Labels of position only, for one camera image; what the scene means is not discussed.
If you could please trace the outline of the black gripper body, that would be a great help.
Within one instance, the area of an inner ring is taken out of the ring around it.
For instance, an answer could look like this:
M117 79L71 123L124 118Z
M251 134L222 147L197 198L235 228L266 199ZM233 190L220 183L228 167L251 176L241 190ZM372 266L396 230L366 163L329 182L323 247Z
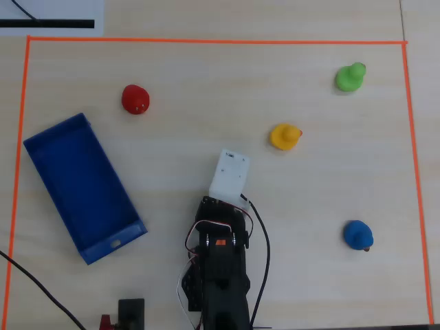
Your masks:
M199 244L206 245L211 237L230 237L238 246L249 248L254 220L249 212L226 201L204 196L199 204L195 229Z

